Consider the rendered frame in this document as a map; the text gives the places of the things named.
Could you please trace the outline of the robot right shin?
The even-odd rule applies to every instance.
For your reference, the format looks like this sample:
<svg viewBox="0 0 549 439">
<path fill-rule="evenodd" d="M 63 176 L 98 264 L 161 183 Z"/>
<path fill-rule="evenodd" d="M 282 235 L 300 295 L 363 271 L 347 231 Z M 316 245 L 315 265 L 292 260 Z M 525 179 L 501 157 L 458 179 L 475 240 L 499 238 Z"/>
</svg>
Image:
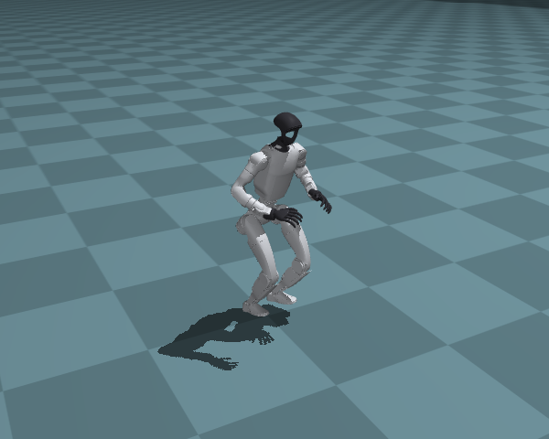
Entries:
<svg viewBox="0 0 549 439">
<path fill-rule="evenodd" d="M 277 286 L 277 284 L 273 284 L 269 286 L 271 283 L 271 279 L 269 279 L 264 272 L 261 272 L 259 274 L 259 277 L 255 280 L 253 287 L 252 287 L 252 293 L 246 302 L 247 305 L 260 302 L 262 299 L 267 297 Z M 253 303 L 254 302 L 254 303 Z"/>
</svg>

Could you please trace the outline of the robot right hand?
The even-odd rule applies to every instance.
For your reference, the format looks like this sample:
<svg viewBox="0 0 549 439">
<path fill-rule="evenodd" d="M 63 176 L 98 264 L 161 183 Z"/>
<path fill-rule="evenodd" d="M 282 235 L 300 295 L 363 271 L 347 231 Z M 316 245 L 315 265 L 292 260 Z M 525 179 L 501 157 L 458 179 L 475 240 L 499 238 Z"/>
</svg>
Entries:
<svg viewBox="0 0 549 439">
<path fill-rule="evenodd" d="M 296 219 L 298 219 L 300 222 L 302 222 L 302 220 L 297 215 L 301 219 L 303 219 L 302 215 L 299 212 L 297 212 L 297 209 L 295 209 L 295 208 L 285 208 L 285 209 L 279 209 L 279 210 L 271 208 L 270 215 L 265 215 L 264 214 L 263 217 L 266 220 L 275 220 L 275 219 L 277 219 L 277 220 L 280 220 L 280 221 L 288 222 L 291 225 L 293 225 L 293 227 L 295 228 L 296 225 L 294 224 L 294 222 L 297 225 L 299 225 L 299 222 Z"/>
</svg>

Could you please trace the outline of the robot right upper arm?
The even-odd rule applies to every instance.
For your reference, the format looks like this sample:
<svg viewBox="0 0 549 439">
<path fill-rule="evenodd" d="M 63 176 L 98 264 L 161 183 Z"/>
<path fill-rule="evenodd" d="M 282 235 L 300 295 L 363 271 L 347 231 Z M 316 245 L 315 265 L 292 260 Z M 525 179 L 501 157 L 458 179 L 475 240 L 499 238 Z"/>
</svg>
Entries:
<svg viewBox="0 0 549 439">
<path fill-rule="evenodd" d="M 234 187 L 241 187 L 246 192 L 244 186 L 250 183 L 259 171 L 266 169 L 269 159 L 270 155 L 265 151 L 252 154 L 247 166 L 232 185 L 231 192 Z"/>
</svg>

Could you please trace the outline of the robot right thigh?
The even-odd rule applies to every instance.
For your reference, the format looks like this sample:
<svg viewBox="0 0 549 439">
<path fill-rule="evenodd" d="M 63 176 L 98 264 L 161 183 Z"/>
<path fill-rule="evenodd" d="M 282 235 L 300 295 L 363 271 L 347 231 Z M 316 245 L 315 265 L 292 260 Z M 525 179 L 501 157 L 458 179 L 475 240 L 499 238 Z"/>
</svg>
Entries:
<svg viewBox="0 0 549 439">
<path fill-rule="evenodd" d="M 247 234 L 248 245 L 262 267 L 262 272 L 271 279 L 269 286 L 275 284 L 279 274 L 276 270 L 273 251 L 263 226 L 251 210 L 239 218 L 236 229 L 242 235 Z"/>
</svg>

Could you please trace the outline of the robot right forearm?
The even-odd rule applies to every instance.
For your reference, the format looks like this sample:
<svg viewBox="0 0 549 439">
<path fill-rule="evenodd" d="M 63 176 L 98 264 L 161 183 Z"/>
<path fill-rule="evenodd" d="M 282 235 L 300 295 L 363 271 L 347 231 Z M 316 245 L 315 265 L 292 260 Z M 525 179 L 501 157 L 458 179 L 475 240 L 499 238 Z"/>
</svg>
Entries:
<svg viewBox="0 0 549 439">
<path fill-rule="evenodd" d="M 234 187 L 231 193 L 243 207 L 254 212 L 256 216 L 263 218 L 264 214 L 270 215 L 271 208 L 266 207 L 265 204 L 260 203 L 252 195 L 247 194 L 241 187 Z"/>
</svg>

